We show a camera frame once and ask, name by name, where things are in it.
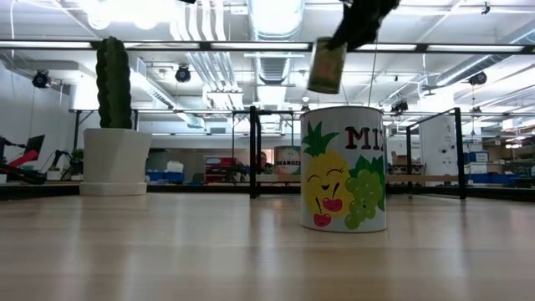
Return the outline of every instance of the security camera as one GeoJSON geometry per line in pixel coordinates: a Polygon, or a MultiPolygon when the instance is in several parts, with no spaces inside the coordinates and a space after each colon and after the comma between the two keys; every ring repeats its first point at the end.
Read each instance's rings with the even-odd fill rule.
{"type": "Polygon", "coordinates": [[[468,79],[468,83],[471,85],[480,85],[487,82],[487,75],[484,72],[480,72],[468,79]]]}
{"type": "Polygon", "coordinates": [[[187,64],[182,64],[178,67],[178,71],[176,71],[175,79],[179,83],[187,83],[191,79],[191,74],[189,70],[190,66],[187,64]]]}
{"type": "Polygon", "coordinates": [[[32,79],[33,87],[39,89],[49,88],[51,82],[52,80],[48,76],[48,70],[37,70],[37,74],[32,79]]]}

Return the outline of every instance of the fluorescent light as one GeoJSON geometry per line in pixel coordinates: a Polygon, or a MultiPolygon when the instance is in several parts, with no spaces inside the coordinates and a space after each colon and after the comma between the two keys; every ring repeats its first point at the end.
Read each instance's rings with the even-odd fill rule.
{"type": "Polygon", "coordinates": [[[126,42],[125,48],[143,48],[146,50],[151,49],[199,49],[201,46],[199,43],[184,43],[184,42],[156,42],[156,41],[147,41],[147,42],[126,42]]]}
{"type": "Polygon", "coordinates": [[[518,140],[518,141],[521,141],[521,140],[524,140],[526,139],[527,137],[524,137],[524,136],[518,136],[517,138],[511,138],[511,139],[507,139],[505,140],[506,142],[513,142],[515,140],[518,140]]]}
{"type": "Polygon", "coordinates": [[[507,148],[507,149],[517,149],[517,148],[521,148],[521,147],[522,147],[521,144],[505,145],[505,148],[507,148]]]}
{"type": "Polygon", "coordinates": [[[175,112],[187,114],[232,114],[231,110],[176,110],[175,112]]]}
{"type": "Polygon", "coordinates": [[[64,41],[0,41],[0,48],[79,48],[91,49],[89,42],[64,41]]]}
{"type": "Polygon", "coordinates": [[[509,45],[430,45],[429,51],[467,51],[467,52],[512,52],[520,51],[523,46],[509,45]]]}
{"type": "Polygon", "coordinates": [[[292,49],[292,50],[307,50],[308,43],[274,43],[274,42],[259,42],[259,43],[220,43],[215,42],[211,44],[213,49],[292,49]]]}
{"type": "Polygon", "coordinates": [[[248,59],[302,59],[304,54],[244,54],[243,57],[248,59]]]}
{"type": "Polygon", "coordinates": [[[172,110],[138,110],[141,114],[173,114],[172,110]]]}
{"type": "Polygon", "coordinates": [[[375,47],[377,47],[377,50],[382,51],[413,51],[416,49],[416,45],[414,44],[384,44],[384,43],[378,43],[378,44],[366,44],[360,47],[360,50],[375,50],[375,47]]]}

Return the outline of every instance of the pipe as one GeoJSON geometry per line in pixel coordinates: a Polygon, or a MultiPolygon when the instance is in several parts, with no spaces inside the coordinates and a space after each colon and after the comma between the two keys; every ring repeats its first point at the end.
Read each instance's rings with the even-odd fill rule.
{"type": "MultiPolygon", "coordinates": [[[[204,35],[207,41],[214,41],[214,36],[211,34],[211,18],[210,18],[210,0],[201,0],[202,3],[202,34],[204,35]]],[[[214,60],[217,63],[217,66],[221,70],[220,74],[215,70],[215,77],[217,82],[224,82],[223,89],[231,85],[230,80],[227,76],[227,72],[223,66],[221,53],[208,54],[208,57],[213,56],[214,60]]]]}
{"type": "MultiPolygon", "coordinates": [[[[515,33],[509,35],[501,43],[510,44],[534,44],[535,43],[535,22],[519,28],[515,33]]],[[[436,78],[437,87],[446,87],[468,79],[484,69],[501,63],[505,59],[512,57],[510,54],[476,55],[452,69],[447,70],[436,78]]]]}
{"type": "MultiPolygon", "coordinates": [[[[180,27],[179,26],[179,22],[180,21],[178,21],[178,20],[173,20],[169,24],[171,36],[173,37],[173,39],[175,41],[181,41],[182,40],[181,35],[179,34],[179,29],[178,29],[180,27]]],[[[205,84],[208,84],[210,89],[215,89],[216,86],[215,85],[213,85],[213,86],[210,85],[210,81],[206,77],[206,74],[202,71],[202,68],[199,66],[198,60],[193,58],[193,55],[191,53],[186,53],[186,58],[188,59],[190,64],[193,65],[193,68],[195,68],[195,71],[197,72],[197,74],[199,74],[199,77],[201,78],[202,82],[205,83],[205,84]]]]}
{"type": "MultiPolygon", "coordinates": [[[[201,41],[201,35],[199,34],[199,30],[197,28],[197,6],[198,5],[199,3],[190,5],[190,22],[188,26],[191,37],[195,41],[201,41]]],[[[201,58],[201,62],[203,62],[204,64],[204,68],[207,69],[208,78],[216,84],[216,87],[218,90],[223,91],[223,84],[219,80],[217,71],[214,68],[213,64],[211,63],[210,56],[208,56],[208,53],[206,52],[201,53],[199,57],[201,58]]]]}
{"type": "MultiPolygon", "coordinates": [[[[227,37],[225,36],[225,30],[224,30],[224,17],[225,17],[225,10],[223,7],[223,0],[212,0],[214,2],[214,6],[216,9],[216,36],[218,41],[227,41],[227,37]]],[[[229,84],[232,85],[232,89],[235,91],[239,90],[239,87],[237,85],[237,80],[234,75],[234,68],[232,67],[232,61],[231,56],[228,52],[220,53],[222,56],[222,63],[223,63],[223,69],[225,69],[225,72],[227,73],[227,77],[230,81],[229,84]]]]}
{"type": "Polygon", "coordinates": [[[402,85],[401,87],[399,87],[396,91],[392,92],[390,95],[388,95],[388,97],[386,97],[385,99],[381,100],[379,102],[379,107],[383,106],[385,102],[389,101],[389,100],[395,100],[394,97],[396,95],[407,95],[411,92],[414,91],[413,87],[411,85],[413,84],[416,84],[416,83],[419,83],[421,82],[422,80],[425,79],[427,75],[425,74],[419,74],[419,75],[416,75],[413,79],[411,79],[408,83],[402,85]]]}
{"type": "MultiPolygon", "coordinates": [[[[181,1],[179,1],[176,5],[178,6],[179,10],[177,14],[178,17],[176,19],[178,38],[181,38],[184,41],[191,41],[190,34],[188,33],[186,26],[186,5],[181,1]]],[[[204,63],[199,57],[199,54],[187,53],[186,57],[190,63],[193,64],[193,67],[197,70],[197,73],[201,76],[202,82],[208,85],[210,90],[217,90],[216,83],[211,81],[210,77],[208,76],[208,70],[206,70],[204,63]]]]}

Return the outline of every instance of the cactus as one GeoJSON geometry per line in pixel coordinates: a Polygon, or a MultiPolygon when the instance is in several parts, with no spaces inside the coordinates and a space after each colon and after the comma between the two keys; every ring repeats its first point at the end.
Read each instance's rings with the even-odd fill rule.
{"type": "Polygon", "coordinates": [[[96,72],[100,127],[131,129],[130,66],[125,46],[117,38],[102,41],[96,72]]]}

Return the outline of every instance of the cartoon face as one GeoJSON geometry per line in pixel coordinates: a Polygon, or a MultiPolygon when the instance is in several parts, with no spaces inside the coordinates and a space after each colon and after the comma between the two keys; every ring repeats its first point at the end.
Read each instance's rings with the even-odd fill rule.
{"type": "Polygon", "coordinates": [[[353,195],[345,186],[348,179],[348,164],[336,151],[327,150],[309,162],[303,189],[317,226],[328,226],[333,219],[348,214],[353,201],[353,195]]]}

